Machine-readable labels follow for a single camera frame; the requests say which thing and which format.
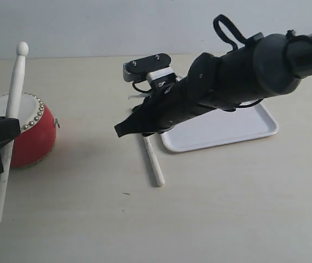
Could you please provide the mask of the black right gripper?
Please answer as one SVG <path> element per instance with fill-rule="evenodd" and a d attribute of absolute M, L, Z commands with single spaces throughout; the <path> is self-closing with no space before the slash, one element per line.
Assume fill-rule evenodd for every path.
<path fill-rule="evenodd" d="M 159 95 L 144 99 L 127 119 L 114 126 L 117 136 L 141 134 L 148 137 L 207 113 L 207 107 L 188 99 L 189 87 L 188 81 L 182 79 L 172 87 L 161 90 Z"/>

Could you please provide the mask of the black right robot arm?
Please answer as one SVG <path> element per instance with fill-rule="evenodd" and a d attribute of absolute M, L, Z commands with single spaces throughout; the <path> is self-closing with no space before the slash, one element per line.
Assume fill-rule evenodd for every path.
<path fill-rule="evenodd" d="M 213 110 L 233 112 L 293 92 L 312 76 L 312 34 L 257 34 L 223 56 L 202 53 L 185 77 L 177 76 L 170 63 L 170 56 L 160 53 L 124 64 L 126 82 L 146 81 L 151 88 L 114 127 L 118 136 L 161 134 Z"/>

